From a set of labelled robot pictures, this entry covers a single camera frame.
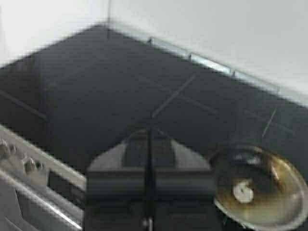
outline metal trim strip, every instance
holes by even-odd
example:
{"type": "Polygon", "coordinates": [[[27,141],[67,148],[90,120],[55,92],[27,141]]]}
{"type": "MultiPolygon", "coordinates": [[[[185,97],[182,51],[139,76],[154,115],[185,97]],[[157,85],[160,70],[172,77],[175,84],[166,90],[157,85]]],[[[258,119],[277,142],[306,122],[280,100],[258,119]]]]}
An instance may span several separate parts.
{"type": "Polygon", "coordinates": [[[165,42],[159,38],[151,38],[151,44],[159,49],[165,50],[183,59],[187,60],[190,57],[188,50],[175,46],[169,42],[165,42]]]}

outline dark object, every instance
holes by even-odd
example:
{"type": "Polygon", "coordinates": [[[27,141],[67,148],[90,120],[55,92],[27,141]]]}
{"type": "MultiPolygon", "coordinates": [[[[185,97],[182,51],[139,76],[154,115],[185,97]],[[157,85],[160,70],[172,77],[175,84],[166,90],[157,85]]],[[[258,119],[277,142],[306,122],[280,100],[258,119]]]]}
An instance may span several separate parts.
{"type": "Polygon", "coordinates": [[[179,154],[172,148],[172,139],[157,130],[138,131],[125,143],[127,149],[119,159],[121,168],[90,168],[87,173],[85,231],[219,230],[211,171],[178,168],[179,154]],[[153,151],[157,139],[169,146],[164,156],[153,151]],[[143,152],[145,144],[145,161],[139,166],[125,166],[126,160],[140,158],[137,147],[143,152]],[[161,167],[163,159],[172,165],[161,167]]]}

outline black glass cooktop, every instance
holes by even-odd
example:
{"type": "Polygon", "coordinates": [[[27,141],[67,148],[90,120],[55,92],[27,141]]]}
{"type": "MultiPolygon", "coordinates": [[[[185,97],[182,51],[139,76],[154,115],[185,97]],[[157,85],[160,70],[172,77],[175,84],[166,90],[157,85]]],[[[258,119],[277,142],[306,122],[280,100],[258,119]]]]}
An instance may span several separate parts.
{"type": "Polygon", "coordinates": [[[74,169],[149,123],[206,154],[288,157],[308,179],[308,110],[98,25],[0,69],[0,123],[74,169]]]}

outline oven door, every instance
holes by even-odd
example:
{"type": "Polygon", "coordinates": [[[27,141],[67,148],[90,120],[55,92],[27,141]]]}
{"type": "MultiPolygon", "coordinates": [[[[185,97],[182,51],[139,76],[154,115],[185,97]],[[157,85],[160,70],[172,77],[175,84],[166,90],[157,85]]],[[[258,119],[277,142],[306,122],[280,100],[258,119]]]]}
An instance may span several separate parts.
{"type": "Polygon", "coordinates": [[[0,207],[13,231],[80,231],[80,222],[0,168],[0,207]]]}

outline stove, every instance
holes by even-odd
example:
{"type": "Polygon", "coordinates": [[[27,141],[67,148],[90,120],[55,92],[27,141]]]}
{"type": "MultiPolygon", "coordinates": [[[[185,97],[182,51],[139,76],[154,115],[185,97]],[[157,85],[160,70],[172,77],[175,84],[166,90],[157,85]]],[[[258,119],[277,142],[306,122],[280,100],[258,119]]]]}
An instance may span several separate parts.
{"type": "MultiPolygon", "coordinates": [[[[308,179],[307,108],[106,25],[0,69],[0,107],[0,137],[21,153],[23,173],[42,164],[39,184],[81,210],[93,160],[149,125],[198,158],[226,144],[262,146],[308,179]],[[61,190],[65,184],[73,195],[61,190]]],[[[165,141],[154,147],[174,150],[165,141]]],[[[123,159],[131,167],[143,161],[123,159]]],[[[200,163],[206,166],[191,164],[200,163]]]]}

